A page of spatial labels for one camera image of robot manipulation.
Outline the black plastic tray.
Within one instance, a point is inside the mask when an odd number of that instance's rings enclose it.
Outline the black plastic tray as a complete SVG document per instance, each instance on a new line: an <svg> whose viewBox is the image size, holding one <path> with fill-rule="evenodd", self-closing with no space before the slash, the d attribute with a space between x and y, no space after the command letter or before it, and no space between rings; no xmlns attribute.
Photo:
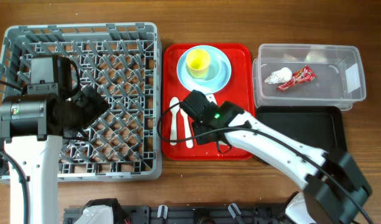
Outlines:
<svg viewBox="0 0 381 224"><path fill-rule="evenodd" d="M347 150L342 113L335 106L260 106L255 118L308 146Z"/></svg>

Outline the grey plastic dishwasher rack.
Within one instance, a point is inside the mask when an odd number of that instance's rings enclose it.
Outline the grey plastic dishwasher rack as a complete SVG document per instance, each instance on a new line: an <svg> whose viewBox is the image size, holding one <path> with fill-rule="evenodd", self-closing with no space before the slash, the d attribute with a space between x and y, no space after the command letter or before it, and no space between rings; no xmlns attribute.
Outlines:
<svg viewBox="0 0 381 224"><path fill-rule="evenodd" d="M155 134L161 105L162 44L151 22L12 26L0 56L0 104L31 80L31 59L76 64L73 82L94 88L109 108L76 140L65 140L59 182L154 180L162 172Z"/></svg>

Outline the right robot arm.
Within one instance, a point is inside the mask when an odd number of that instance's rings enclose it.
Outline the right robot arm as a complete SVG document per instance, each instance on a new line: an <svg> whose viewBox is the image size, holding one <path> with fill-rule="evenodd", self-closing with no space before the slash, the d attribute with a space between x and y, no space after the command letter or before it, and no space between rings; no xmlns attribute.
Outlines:
<svg viewBox="0 0 381 224"><path fill-rule="evenodd" d="M285 208L293 223L352 223L358 213L372 222L363 209L372 189L348 152L297 142L231 102L217 106L200 91L190 92L179 105L209 141L259 157L301 189Z"/></svg>

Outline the red plastic serving tray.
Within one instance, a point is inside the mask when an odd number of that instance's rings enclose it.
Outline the red plastic serving tray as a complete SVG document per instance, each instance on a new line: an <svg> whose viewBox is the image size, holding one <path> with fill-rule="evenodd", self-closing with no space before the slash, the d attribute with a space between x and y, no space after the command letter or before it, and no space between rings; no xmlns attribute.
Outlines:
<svg viewBox="0 0 381 224"><path fill-rule="evenodd" d="M180 56L195 44L174 44L168 47L163 57L162 69L162 110L169 107L171 98L184 99L189 91L186 90L177 77L176 67ZM250 51L242 44L214 43L211 46L220 49L227 57L232 67L231 78L226 86L214 94L217 103L230 101L241 106L249 113L255 113L255 101L252 81L252 59ZM236 147L230 149L221 145L217 150L216 143L204 145L195 144L188 148L184 142L175 146L162 142L162 152L166 157L177 161L202 160L244 160L252 155Z"/></svg>

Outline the light blue round plate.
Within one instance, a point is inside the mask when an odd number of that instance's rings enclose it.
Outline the light blue round plate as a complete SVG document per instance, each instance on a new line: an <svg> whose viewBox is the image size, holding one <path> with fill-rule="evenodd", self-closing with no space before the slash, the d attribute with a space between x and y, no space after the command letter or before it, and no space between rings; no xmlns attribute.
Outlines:
<svg viewBox="0 0 381 224"><path fill-rule="evenodd" d="M191 80L186 71L186 55L192 49L204 49L210 54L211 60L216 60L221 63L221 72L216 77L207 83L196 83ZM195 47L186 50L180 57L176 67L177 77L180 83L189 91L197 90L204 94L211 94L220 91L225 87L231 77L232 66L228 57L218 48L209 45L197 45Z"/></svg>

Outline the yellow plastic cup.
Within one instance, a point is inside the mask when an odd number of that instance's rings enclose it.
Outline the yellow plastic cup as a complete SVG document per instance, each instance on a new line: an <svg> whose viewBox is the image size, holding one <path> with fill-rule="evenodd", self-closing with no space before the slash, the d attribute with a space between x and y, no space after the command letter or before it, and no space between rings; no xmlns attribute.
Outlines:
<svg viewBox="0 0 381 224"><path fill-rule="evenodd" d="M210 54L204 49L192 49L186 55L186 67L192 78L204 79L210 63Z"/></svg>

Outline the clear plastic bin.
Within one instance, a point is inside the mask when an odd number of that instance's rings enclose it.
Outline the clear plastic bin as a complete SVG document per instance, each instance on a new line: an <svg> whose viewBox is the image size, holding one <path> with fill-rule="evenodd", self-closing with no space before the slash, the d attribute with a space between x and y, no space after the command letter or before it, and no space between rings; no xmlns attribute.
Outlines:
<svg viewBox="0 0 381 224"><path fill-rule="evenodd" d="M295 73L306 65L316 75L310 82L279 91L277 84L265 81L282 68ZM347 111L366 98L364 68L354 46L262 44L252 74L256 106L335 106Z"/></svg>

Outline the white tissue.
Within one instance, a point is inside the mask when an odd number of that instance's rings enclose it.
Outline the white tissue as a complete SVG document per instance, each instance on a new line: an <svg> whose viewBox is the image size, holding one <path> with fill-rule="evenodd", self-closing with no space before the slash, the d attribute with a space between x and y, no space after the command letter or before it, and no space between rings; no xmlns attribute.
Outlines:
<svg viewBox="0 0 381 224"><path fill-rule="evenodd" d="M265 83L279 84L286 83L291 80L293 76L292 71L288 67L283 67L280 70L274 71L269 77L265 79Z"/></svg>

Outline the red snack wrapper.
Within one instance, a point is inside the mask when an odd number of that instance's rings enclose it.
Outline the red snack wrapper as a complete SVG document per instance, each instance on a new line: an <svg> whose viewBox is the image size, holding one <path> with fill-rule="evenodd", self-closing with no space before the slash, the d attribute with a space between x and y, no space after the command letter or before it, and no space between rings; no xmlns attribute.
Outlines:
<svg viewBox="0 0 381 224"><path fill-rule="evenodd" d="M305 65L300 70L294 72L292 74L291 79L288 82L278 86L276 89L278 91L285 91L297 84L310 82L315 78L316 78L316 74L312 71L310 66Z"/></svg>

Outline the white plastic spoon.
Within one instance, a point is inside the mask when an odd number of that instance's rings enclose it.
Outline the white plastic spoon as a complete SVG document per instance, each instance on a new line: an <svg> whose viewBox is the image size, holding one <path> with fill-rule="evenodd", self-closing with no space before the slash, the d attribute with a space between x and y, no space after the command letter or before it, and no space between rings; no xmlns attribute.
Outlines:
<svg viewBox="0 0 381 224"><path fill-rule="evenodd" d="M177 97L173 97L170 101L170 112L172 114L171 120L171 132L170 132L170 145L175 146L177 143L174 140L177 139L177 112L179 111L179 99Z"/></svg>

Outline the white plastic fork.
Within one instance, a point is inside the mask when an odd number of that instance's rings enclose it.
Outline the white plastic fork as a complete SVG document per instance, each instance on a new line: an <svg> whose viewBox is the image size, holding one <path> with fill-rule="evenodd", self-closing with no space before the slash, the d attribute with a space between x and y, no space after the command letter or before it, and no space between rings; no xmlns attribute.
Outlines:
<svg viewBox="0 0 381 224"><path fill-rule="evenodd" d="M191 129L190 129L190 125L189 125L188 115L183 109L180 109L180 113L181 113L181 116L183 117L183 120L184 120L185 138L191 138L192 134L191 134ZM186 140L186 146L187 146L187 148L193 148L193 146L194 146L193 140L191 140L191 139Z"/></svg>

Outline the light blue bowl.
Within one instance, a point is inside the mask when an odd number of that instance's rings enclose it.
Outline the light blue bowl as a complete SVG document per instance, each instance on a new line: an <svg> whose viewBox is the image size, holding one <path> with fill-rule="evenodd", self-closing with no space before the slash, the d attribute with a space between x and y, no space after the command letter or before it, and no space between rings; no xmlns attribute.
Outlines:
<svg viewBox="0 0 381 224"><path fill-rule="evenodd" d="M204 79L192 78L190 76L190 73L188 72L187 67L186 67L186 71L187 71L187 74L190 77L190 79L195 81L196 83L207 83L207 82L210 82L210 81L216 79L216 77L221 72L221 68L222 68L222 66L221 66L220 62L218 62L216 60L211 60L207 76Z"/></svg>

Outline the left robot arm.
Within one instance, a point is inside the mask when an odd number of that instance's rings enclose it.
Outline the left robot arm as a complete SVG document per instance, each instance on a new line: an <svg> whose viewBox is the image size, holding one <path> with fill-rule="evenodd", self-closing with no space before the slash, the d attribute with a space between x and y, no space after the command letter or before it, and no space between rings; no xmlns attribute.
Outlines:
<svg viewBox="0 0 381 224"><path fill-rule="evenodd" d="M76 133L109 108L93 87L72 83L77 70L66 57L36 56L30 83L0 105L11 223L58 222L57 170L64 140L76 140Z"/></svg>

